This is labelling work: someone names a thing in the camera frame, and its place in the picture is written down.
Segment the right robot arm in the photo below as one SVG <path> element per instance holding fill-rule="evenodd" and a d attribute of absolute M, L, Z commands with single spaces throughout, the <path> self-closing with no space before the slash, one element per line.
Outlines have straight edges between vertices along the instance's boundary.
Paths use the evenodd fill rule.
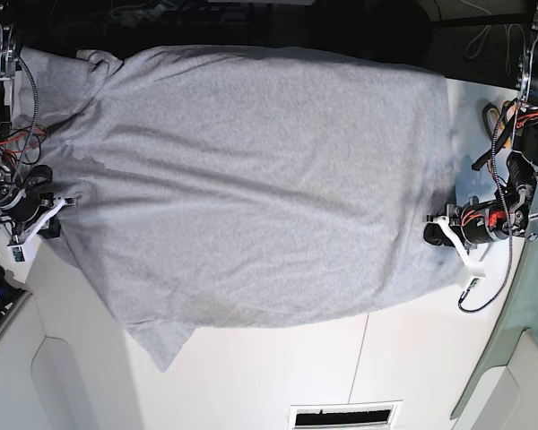
<path fill-rule="evenodd" d="M 13 127 L 15 75 L 23 71 L 29 79 L 33 108 L 30 123 Z M 38 235 L 57 238 L 61 224 L 57 214 L 74 205 L 73 198 L 56 197 L 46 188 L 53 181 L 53 170 L 36 159 L 27 159 L 29 151 L 40 151 L 48 136 L 38 125 L 39 98 L 28 66 L 20 59 L 9 3 L 0 1 L 0 226 L 9 233 L 9 245 L 20 247 Z"/>

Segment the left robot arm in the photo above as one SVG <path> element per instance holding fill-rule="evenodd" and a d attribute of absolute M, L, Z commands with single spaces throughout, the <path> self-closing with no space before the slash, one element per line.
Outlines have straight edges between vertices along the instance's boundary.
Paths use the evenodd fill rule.
<path fill-rule="evenodd" d="M 462 258 L 511 237 L 538 240 L 538 2 L 518 68 L 518 98 L 498 110 L 496 123 L 487 126 L 490 148 L 472 164 L 474 171 L 489 170 L 497 186 L 493 199 L 449 203 L 427 217 L 424 240 L 452 246 Z"/>

